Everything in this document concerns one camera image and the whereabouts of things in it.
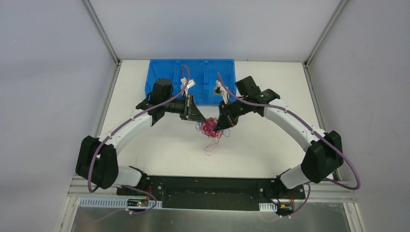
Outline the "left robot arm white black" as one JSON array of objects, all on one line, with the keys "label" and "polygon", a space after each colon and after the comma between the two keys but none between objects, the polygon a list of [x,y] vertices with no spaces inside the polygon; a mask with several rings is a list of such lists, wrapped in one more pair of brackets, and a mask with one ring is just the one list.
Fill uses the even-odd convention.
[{"label": "left robot arm white black", "polygon": [[142,179],[143,171],[119,166],[117,157],[137,135],[155,125],[166,112],[179,114],[182,120],[205,121],[193,95],[188,93],[195,81],[182,78],[181,82],[181,90],[174,96],[172,82],[158,79],[152,91],[128,118],[98,137],[87,136],[82,140],[75,172],[87,180],[89,192],[112,185],[127,185],[138,196],[147,191],[147,182]]}]

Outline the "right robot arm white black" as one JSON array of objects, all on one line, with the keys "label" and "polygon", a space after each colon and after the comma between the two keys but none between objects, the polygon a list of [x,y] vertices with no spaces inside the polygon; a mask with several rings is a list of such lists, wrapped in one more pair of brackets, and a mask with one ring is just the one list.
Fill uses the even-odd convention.
[{"label": "right robot arm white black", "polygon": [[301,184],[320,183],[344,163],[341,137],[337,132],[326,132],[307,123],[291,111],[276,92],[271,89],[261,91],[251,76],[236,82],[236,86],[242,97],[232,93],[222,77],[219,76],[216,81],[214,93],[222,96],[223,100],[219,104],[215,131],[232,128],[237,125],[240,116],[254,112],[277,124],[305,152],[301,164],[285,171],[275,181],[277,196],[287,198]]}]

